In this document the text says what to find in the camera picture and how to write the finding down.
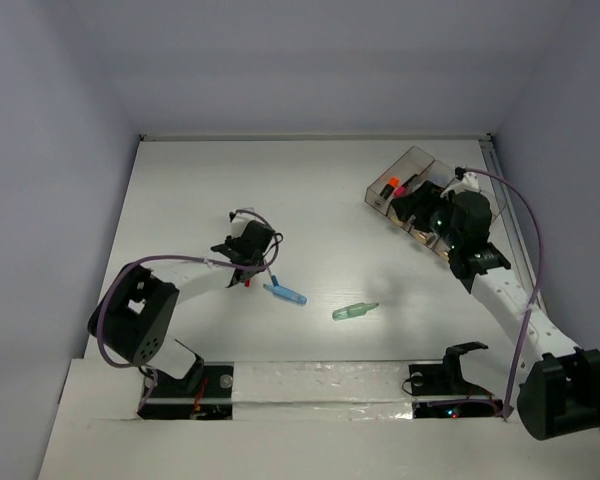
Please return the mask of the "pink highlighter marker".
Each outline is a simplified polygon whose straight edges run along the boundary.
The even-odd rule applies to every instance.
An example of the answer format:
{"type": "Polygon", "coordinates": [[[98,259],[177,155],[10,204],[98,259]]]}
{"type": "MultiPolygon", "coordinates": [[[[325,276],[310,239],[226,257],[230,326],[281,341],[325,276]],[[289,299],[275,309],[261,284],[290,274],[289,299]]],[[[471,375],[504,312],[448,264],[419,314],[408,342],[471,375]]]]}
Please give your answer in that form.
{"type": "Polygon", "coordinates": [[[414,174],[411,177],[409,177],[405,182],[403,182],[399,187],[395,189],[393,196],[395,198],[399,198],[407,195],[410,192],[410,189],[414,182],[418,179],[418,177],[418,174],[414,174]]]}

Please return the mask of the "orange highlighter marker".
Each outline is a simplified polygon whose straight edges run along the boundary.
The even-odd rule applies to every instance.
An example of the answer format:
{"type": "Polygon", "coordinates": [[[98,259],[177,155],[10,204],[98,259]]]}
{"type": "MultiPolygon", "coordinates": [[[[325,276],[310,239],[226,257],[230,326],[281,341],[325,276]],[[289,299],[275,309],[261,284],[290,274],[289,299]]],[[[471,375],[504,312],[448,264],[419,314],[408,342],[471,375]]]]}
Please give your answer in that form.
{"type": "Polygon", "coordinates": [[[380,192],[380,197],[387,200],[396,188],[400,185],[400,179],[398,177],[391,177],[380,192]]]}

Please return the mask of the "blue utility knife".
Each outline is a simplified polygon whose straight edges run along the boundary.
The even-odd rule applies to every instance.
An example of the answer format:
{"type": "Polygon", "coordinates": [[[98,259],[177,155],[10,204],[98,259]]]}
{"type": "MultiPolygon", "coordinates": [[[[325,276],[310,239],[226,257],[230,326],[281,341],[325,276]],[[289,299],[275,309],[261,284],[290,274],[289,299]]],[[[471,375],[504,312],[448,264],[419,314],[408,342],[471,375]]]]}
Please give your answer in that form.
{"type": "Polygon", "coordinates": [[[307,298],[304,295],[301,295],[282,285],[264,284],[263,288],[271,293],[274,297],[284,301],[300,306],[304,306],[307,303],[307,298]]]}

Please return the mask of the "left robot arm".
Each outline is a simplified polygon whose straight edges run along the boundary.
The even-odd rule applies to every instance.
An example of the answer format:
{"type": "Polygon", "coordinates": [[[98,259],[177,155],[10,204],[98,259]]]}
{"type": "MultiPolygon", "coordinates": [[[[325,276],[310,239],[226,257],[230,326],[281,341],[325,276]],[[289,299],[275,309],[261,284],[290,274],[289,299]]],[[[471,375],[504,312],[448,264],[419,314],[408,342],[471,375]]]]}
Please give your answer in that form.
{"type": "Polygon", "coordinates": [[[204,360],[168,334],[176,308],[264,271],[277,236],[268,222],[242,217],[211,248],[215,258],[155,255],[125,265],[88,321],[103,360],[117,369],[138,368],[178,394],[195,392],[204,360]]]}

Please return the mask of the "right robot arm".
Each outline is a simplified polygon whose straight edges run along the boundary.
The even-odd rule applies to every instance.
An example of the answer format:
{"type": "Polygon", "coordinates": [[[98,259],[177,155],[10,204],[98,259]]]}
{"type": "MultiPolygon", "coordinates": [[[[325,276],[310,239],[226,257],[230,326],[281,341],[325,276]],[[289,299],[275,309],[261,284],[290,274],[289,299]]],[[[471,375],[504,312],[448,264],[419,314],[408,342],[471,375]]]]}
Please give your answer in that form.
{"type": "Polygon", "coordinates": [[[516,410],[527,432],[547,440],[600,427],[600,351],[585,350],[537,307],[491,242],[490,200],[474,189],[425,181],[391,200],[391,219],[446,249],[449,267],[514,344],[511,374],[524,374],[516,410]]]}

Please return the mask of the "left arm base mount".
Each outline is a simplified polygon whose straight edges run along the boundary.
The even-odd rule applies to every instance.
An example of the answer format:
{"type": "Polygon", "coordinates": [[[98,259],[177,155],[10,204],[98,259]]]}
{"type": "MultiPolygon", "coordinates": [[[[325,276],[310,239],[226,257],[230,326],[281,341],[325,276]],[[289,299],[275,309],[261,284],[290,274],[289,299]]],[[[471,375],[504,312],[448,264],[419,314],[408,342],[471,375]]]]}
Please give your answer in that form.
{"type": "Polygon", "coordinates": [[[233,363],[198,363],[183,379],[158,371],[138,415],[144,420],[231,420],[233,382],[233,363]]]}

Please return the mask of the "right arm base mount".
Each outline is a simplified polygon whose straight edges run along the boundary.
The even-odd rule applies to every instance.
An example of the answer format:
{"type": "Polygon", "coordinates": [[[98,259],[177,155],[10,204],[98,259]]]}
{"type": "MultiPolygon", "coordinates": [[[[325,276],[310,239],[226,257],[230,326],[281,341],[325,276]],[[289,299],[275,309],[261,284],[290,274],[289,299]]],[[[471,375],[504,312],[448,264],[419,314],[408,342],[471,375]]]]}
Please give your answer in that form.
{"type": "Polygon", "coordinates": [[[464,378],[461,357],[487,350],[481,342],[447,347],[441,360],[412,363],[401,390],[412,399],[415,419],[498,418],[503,401],[491,391],[464,378]]]}

